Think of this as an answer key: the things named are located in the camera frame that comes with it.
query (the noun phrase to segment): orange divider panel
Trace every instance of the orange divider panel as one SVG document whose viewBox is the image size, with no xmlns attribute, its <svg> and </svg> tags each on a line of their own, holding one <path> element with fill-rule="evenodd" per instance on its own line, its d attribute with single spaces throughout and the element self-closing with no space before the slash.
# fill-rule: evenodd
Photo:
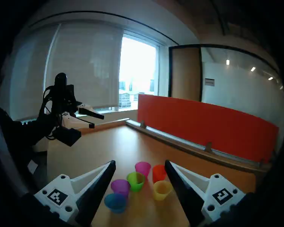
<svg viewBox="0 0 284 227">
<path fill-rule="evenodd" d="M 278 127 L 237 110 L 212 104 L 139 95 L 138 122 L 176 137 L 248 160 L 268 162 Z"/>
</svg>

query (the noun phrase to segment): roller shade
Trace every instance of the roller shade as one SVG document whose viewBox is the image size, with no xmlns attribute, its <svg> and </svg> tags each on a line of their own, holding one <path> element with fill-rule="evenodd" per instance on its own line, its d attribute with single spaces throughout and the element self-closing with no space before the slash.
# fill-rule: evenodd
<svg viewBox="0 0 284 227">
<path fill-rule="evenodd" d="M 42 103 L 44 69 L 57 25 L 28 35 L 14 47 L 11 61 L 9 115 L 13 120 L 38 116 Z"/>
<path fill-rule="evenodd" d="M 50 51 L 46 87 L 67 75 L 78 101 L 93 107 L 118 106 L 123 30 L 93 23 L 62 24 Z"/>
</svg>

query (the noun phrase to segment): plastic cup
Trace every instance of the plastic cup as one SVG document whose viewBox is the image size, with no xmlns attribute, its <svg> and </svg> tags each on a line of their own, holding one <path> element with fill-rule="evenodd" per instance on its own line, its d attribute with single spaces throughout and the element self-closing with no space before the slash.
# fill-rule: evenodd
<svg viewBox="0 0 284 227">
<path fill-rule="evenodd" d="M 154 183 L 153 195 L 154 199 L 161 201 L 165 199 L 168 194 L 172 191 L 172 184 L 169 181 L 160 180 Z"/>
<path fill-rule="evenodd" d="M 127 180 L 115 180 L 111 183 L 111 189 L 114 193 L 124 195 L 127 198 L 130 192 L 130 184 Z"/>
<path fill-rule="evenodd" d="M 167 173 L 164 165 L 155 165 L 153 167 L 153 183 L 159 180 L 165 180 Z"/>
<path fill-rule="evenodd" d="M 104 199 L 104 204 L 114 213 L 120 214 L 125 211 L 126 198 L 121 194 L 109 194 Z"/>
<path fill-rule="evenodd" d="M 138 162 L 135 164 L 136 172 L 142 173 L 146 178 L 151 169 L 151 165 L 148 162 Z"/>
<path fill-rule="evenodd" d="M 145 176 L 142 173 L 132 172 L 127 175 L 127 181 L 130 184 L 130 190 L 140 191 L 145 182 Z"/>
</svg>

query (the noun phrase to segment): wooden table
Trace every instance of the wooden table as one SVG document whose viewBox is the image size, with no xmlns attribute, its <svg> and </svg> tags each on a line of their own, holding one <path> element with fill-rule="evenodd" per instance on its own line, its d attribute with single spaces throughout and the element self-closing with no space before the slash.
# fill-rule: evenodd
<svg viewBox="0 0 284 227">
<path fill-rule="evenodd" d="M 155 138 L 125 125 L 125 121 L 104 124 L 97 130 L 83 135 L 72 147 L 55 140 L 48 148 L 48 181 L 60 174 L 70 178 L 89 172 L 111 160 L 116 161 L 116 171 L 112 178 L 126 179 L 135 171 L 134 165 L 147 161 L 152 166 L 170 161 L 205 177 L 220 173 L 243 192 L 253 192 L 256 178 L 247 173 L 219 165 L 181 151 Z M 104 205 L 104 198 L 112 193 L 110 186 L 92 221 L 93 227 L 111 226 L 177 226 L 188 227 L 189 223 L 181 204 L 172 192 L 164 201 L 152 197 L 152 174 L 148 176 L 140 192 L 131 192 L 127 209 L 122 214 L 113 214 Z"/>
</svg>

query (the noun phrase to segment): yellow plastic cup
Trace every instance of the yellow plastic cup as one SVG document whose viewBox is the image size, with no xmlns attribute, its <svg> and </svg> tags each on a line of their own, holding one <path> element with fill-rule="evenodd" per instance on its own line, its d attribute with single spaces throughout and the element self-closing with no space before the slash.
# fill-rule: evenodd
<svg viewBox="0 0 284 227">
<path fill-rule="evenodd" d="M 153 195 L 154 199 L 158 201 L 164 200 L 172 191 L 172 184 L 169 181 L 160 180 L 154 183 Z"/>
</svg>

